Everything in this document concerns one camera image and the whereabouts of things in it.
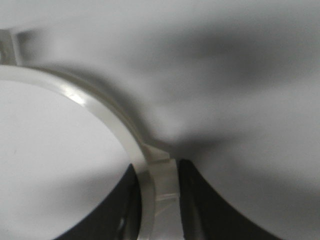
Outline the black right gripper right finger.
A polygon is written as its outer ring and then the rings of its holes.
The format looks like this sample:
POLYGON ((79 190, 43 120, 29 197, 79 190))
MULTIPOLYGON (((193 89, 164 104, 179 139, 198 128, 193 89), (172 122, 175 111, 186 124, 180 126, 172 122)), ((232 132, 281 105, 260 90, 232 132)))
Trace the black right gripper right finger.
POLYGON ((178 164, 180 214, 186 240, 278 240, 240 214, 186 159, 178 164))

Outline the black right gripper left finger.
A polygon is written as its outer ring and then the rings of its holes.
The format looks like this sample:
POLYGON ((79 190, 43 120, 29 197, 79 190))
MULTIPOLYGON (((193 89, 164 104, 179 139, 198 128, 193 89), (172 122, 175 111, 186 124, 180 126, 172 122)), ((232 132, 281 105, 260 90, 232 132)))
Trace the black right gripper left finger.
POLYGON ((138 178, 129 165, 111 193, 58 240, 136 240, 142 217, 138 178))

